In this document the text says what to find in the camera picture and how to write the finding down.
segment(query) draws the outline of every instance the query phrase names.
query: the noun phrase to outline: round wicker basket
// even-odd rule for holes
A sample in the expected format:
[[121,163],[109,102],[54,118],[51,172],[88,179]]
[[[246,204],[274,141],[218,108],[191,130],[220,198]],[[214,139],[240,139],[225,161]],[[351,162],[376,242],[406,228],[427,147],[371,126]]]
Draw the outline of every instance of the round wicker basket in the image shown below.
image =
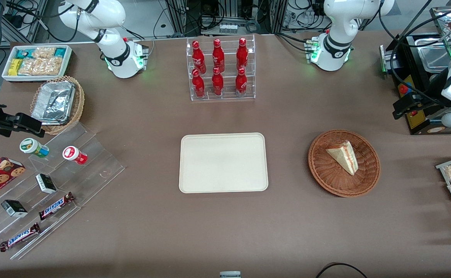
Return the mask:
[[[333,144],[349,140],[359,169],[354,176],[346,172],[326,151]],[[375,149],[359,134],[347,130],[330,130],[320,134],[310,146],[308,164],[317,182],[341,197],[358,197],[372,190],[380,178],[380,161]]]
[[[83,88],[81,88],[80,83],[76,81],[76,79],[70,76],[57,77],[52,80],[47,81],[47,83],[52,82],[60,82],[60,81],[69,81],[76,85],[75,98],[73,100],[73,107],[71,109],[70,121],[66,125],[43,125],[42,129],[45,130],[46,133],[57,135],[61,133],[63,130],[68,129],[78,123],[81,118],[81,114],[83,113],[83,105],[85,104],[85,93],[83,92]],[[40,92],[40,86],[37,90],[35,96],[33,96],[32,104],[30,104],[30,114],[33,112],[33,108],[37,103],[37,97]]]

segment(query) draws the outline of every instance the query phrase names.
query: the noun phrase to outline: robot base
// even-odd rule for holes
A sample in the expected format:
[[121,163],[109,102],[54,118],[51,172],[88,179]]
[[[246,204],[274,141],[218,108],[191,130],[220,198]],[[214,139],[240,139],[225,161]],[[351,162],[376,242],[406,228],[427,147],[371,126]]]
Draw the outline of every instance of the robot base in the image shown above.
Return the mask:
[[336,71],[342,67],[342,65],[349,59],[349,49],[345,55],[340,58],[333,58],[323,46],[323,40],[327,34],[321,34],[318,37],[312,37],[311,41],[305,42],[305,50],[312,51],[312,53],[306,53],[306,60],[308,63],[317,65],[322,70]]
[[126,42],[130,47],[130,55],[120,66],[111,65],[107,59],[107,66],[116,77],[130,78],[137,74],[140,70],[146,70],[148,61],[148,48],[143,48],[141,44],[135,42]]

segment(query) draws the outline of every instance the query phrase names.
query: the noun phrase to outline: red bottle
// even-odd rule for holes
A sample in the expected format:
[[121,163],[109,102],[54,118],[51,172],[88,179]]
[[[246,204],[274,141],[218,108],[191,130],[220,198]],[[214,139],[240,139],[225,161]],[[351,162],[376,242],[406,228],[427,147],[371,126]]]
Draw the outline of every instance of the red bottle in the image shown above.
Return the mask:
[[193,64],[195,68],[200,71],[200,74],[205,74],[207,72],[207,67],[205,66],[205,55],[200,49],[200,44],[198,41],[193,41]]
[[214,85],[214,94],[220,97],[224,92],[224,78],[222,77],[222,74],[220,74],[220,69],[218,67],[214,68],[212,83]]
[[237,58],[237,69],[239,70],[241,67],[246,68],[248,65],[248,49],[246,49],[246,39],[242,37],[239,39],[239,48],[236,52]]
[[195,91],[197,98],[205,97],[205,83],[203,82],[203,78],[200,76],[200,72],[197,69],[193,69],[193,90]]
[[244,97],[246,94],[246,83],[248,79],[246,78],[244,71],[244,68],[240,68],[237,71],[238,75],[236,76],[236,95],[238,97]]
[[214,52],[212,53],[214,59],[214,67],[218,67],[220,72],[226,70],[226,62],[224,58],[224,50],[220,45],[220,39],[214,39]]

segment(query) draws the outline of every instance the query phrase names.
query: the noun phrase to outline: clear acrylic bottle rack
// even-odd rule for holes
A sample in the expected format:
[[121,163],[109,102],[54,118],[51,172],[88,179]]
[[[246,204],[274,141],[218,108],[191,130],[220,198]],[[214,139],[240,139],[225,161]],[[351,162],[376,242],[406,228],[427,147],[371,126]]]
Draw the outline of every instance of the clear acrylic bottle rack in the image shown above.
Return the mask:
[[[239,39],[241,37],[246,38],[246,48],[248,49],[248,66],[245,68],[246,77],[248,83],[246,84],[246,94],[244,97],[238,97],[236,95],[236,51],[239,47]],[[187,39],[186,45],[186,58],[188,65],[188,79],[190,80],[190,96],[192,101],[209,101],[209,100],[250,100],[256,97],[256,84],[255,84],[255,36],[224,36],[218,37],[220,39],[220,44],[224,50],[225,56],[225,71],[222,72],[222,77],[224,78],[224,93],[222,96],[218,97],[213,92],[212,76],[214,62],[212,60],[212,52],[214,51],[214,39],[216,37],[195,37],[193,39]],[[207,67],[207,72],[202,74],[201,77],[205,82],[205,97],[197,98],[193,90],[192,84],[192,70],[194,69],[193,64],[193,47],[192,42],[198,41],[200,43],[201,51],[205,55],[205,65]]]
[[[45,145],[49,147],[49,155],[45,158],[31,155],[24,163],[26,172],[17,178],[20,182],[12,185],[15,180],[0,190],[0,244],[36,222],[42,231],[6,251],[5,255],[10,259],[20,259],[26,255],[124,170],[121,163],[98,142],[95,134],[81,123],[63,131]],[[74,161],[65,160],[62,151],[67,146],[79,148],[88,155],[88,161],[84,165],[78,165]],[[40,191],[35,178],[39,173],[51,176],[58,189],[56,193]],[[72,192],[76,199],[40,221],[38,213],[68,192]],[[6,199],[18,200],[28,214],[23,218],[9,216],[1,207],[1,202]]]

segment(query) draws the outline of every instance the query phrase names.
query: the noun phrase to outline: brown table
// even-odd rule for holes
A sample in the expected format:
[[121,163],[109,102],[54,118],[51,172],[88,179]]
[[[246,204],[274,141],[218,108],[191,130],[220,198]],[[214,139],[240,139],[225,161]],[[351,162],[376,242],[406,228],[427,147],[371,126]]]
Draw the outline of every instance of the brown table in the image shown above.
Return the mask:
[[[0,277],[310,278],[334,261],[369,277],[451,277],[451,196],[434,168],[451,159],[451,136],[413,137],[393,120],[397,93],[378,56],[389,42],[360,32],[347,64],[324,72],[257,36],[257,98],[235,103],[190,101],[185,39],[156,42],[148,70],[127,80],[95,44],[73,44],[82,122],[127,169],[23,259],[0,253]],[[37,88],[4,82],[0,102],[27,112]],[[336,197],[311,176],[307,150],[330,129],[358,132],[379,154],[381,178],[367,195]],[[181,193],[181,138],[229,132],[265,136],[268,189]],[[17,149],[26,137],[0,136],[0,156],[26,160]]]

